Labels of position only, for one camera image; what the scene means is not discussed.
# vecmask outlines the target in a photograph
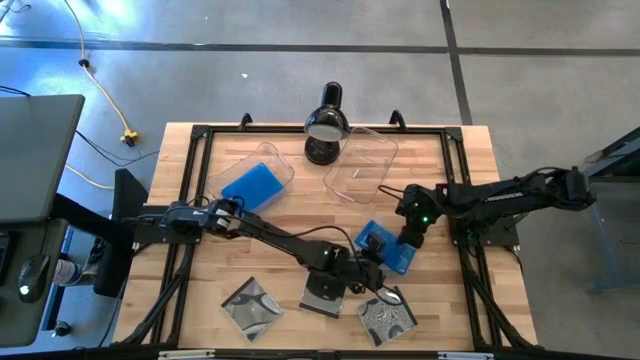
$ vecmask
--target yellow cable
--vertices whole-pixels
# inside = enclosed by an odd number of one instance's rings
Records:
[[[71,5],[69,5],[69,2],[67,0],[64,0],[64,3],[67,4],[67,7],[71,11],[71,15],[73,15],[73,18],[76,20],[76,25],[78,25],[78,31],[80,32],[80,49],[82,52],[82,59],[86,59],[87,57],[85,56],[85,51],[84,51],[84,34],[82,33],[82,26],[80,26],[80,20],[78,20],[78,16],[76,16],[75,11],[73,11],[73,8],[71,7]],[[96,80],[96,78],[89,72],[86,66],[82,66],[82,69],[84,70],[85,74],[87,74],[87,76],[91,80],[93,80],[96,86],[98,86],[98,88],[102,91],[102,93],[107,98],[107,100],[109,100],[109,103],[111,104],[111,106],[113,106],[113,109],[118,113],[118,116],[120,116],[120,120],[122,120],[122,124],[124,125],[125,133],[131,132],[131,129],[129,128],[129,125],[125,120],[124,115],[122,115],[122,112],[120,111],[118,106],[116,106],[115,102],[111,98],[111,95],[109,95],[107,90],[105,90],[105,88],[102,87],[102,85],[100,85],[98,80]]]
[[[72,167],[71,167],[70,165],[68,165],[68,164],[65,164],[65,165],[64,165],[64,167],[65,167],[66,169],[68,169],[68,170],[73,171],[76,175],[80,176],[84,181],[88,182],[89,184],[91,184],[91,185],[93,185],[93,186],[95,186],[95,187],[97,187],[97,188],[104,189],[104,190],[113,190],[113,186],[108,186],[108,185],[102,185],[102,184],[99,184],[99,183],[97,183],[97,182],[95,182],[95,181],[93,181],[93,180],[89,179],[89,178],[88,178],[88,177],[86,177],[83,173],[81,173],[80,171],[78,171],[78,170],[76,170],[76,169],[72,168]]]

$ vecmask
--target concrete floor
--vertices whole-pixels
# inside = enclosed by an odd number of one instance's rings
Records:
[[[404,45],[428,52],[447,45],[438,0],[70,3],[88,39],[107,47],[112,41],[127,42],[123,50],[90,50],[88,58],[96,77],[140,132],[142,153],[159,148],[169,121],[239,121],[245,112],[258,122],[303,121],[329,80],[343,85],[343,104],[352,122],[383,123],[397,108],[411,124],[461,124],[460,93],[448,54],[177,51],[175,46]],[[458,46],[640,47],[640,2],[634,0],[449,3]],[[78,66],[79,50],[12,45],[22,39],[77,39],[62,1],[32,5],[0,23],[0,83],[34,95],[83,94],[87,101],[79,129],[121,156],[136,157],[135,150],[117,143],[121,124]],[[135,50],[133,42],[164,43],[158,45],[164,51]],[[503,178],[543,165],[582,164],[587,155],[640,123],[640,57],[465,55],[460,63],[472,121],[489,125]],[[113,181],[115,168],[81,141],[74,141],[68,161],[99,182]],[[154,160],[130,170],[148,187]],[[95,211],[111,207],[110,192],[71,173],[65,172],[59,191]],[[640,291],[585,291],[603,271],[588,215],[543,210],[518,230],[540,344],[640,358]],[[73,241],[72,255],[83,261],[91,243]],[[76,333],[59,339],[41,333],[34,345],[0,354],[96,346],[108,317],[92,314],[110,312],[113,305],[90,287],[73,289],[65,294],[60,318]]]

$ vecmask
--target butcher block tabletop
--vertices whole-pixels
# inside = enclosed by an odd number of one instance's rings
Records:
[[[149,194],[148,204],[168,205],[177,200],[193,123],[167,124]],[[462,126],[464,146],[473,184],[498,181],[489,129]],[[385,135],[398,144],[398,152],[383,184],[403,189],[417,183],[434,187],[444,183],[445,170],[440,140],[433,135]],[[368,205],[355,206],[335,196],[323,183],[329,167],[309,162],[304,155],[306,134],[218,133],[213,139],[209,175],[228,169],[259,144],[269,142],[295,170],[290,192],[261,213],[261,217],[288,232],[335,224],[355,238],[374,219],[398,234],[404,218],[394,213],[397,200],[378,192]],[[198,147],[189,199],[194,196],[203,141]],[[459,172],[456,152],[452,157]],[[344,236],[322,230],[305,239],[322,239],[348,246]],[[129,335],[147,314],[160,290],[168,246],[154,244],[133,260],[118,316],[114,341]],[[503,248],[487,248],[486,256],[493,295],[505,315],[532,343],[535,332],[518,262]],[[177,256],[177,263],[182,252]],[[416,252],[409,271],[398,275],[386,271],[385,284],[397,285],[415,315],[418,325],[399,338],[374,348],[356,308],[373,297],[347,291],[339,319],[298,305],[308,272],[291,256],[258,240],[225,240],[206,234],[195,248],[180,348],[261,348],[336,350],[472,350],[458,251],[451,244],[445,216],[429,227],[424,245]],[[220,304],[250,277],[269,292],[284,310],[267,331],[250,343],[232,323]],[[170,329],[174,299],[165,316],[162,340]],[[490,339],[486,312],[478,307],[485,339]]]

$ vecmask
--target blue sponge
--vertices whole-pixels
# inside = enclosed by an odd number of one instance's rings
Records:
[[[382,250],[383,264],[400,275],[406,274],[416,249],[407,244],[398,244],[397,236],[373,220],[369,221],[364,229],[360,231],[360,234],[356,237],[356,245],[366,249],[368,246],[367,235],[372,232],[380,236],[385,242]]]
[[[277,200],[284,194],[283,190],[284,185],[273,175],[269,167],[261,162],[225,186],[221,193],[225,199],[242,197],[244,210],[257,212]]]

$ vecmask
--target desk lamp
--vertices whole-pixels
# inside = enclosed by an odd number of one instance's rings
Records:
[[[316,165],[328,165],[340,155],[339,140],[349,136],[349,122],[340,110],[342,86],[330,82],[322,91],[322,103],[309,115],[304,131],[309,135],[304,154]]]

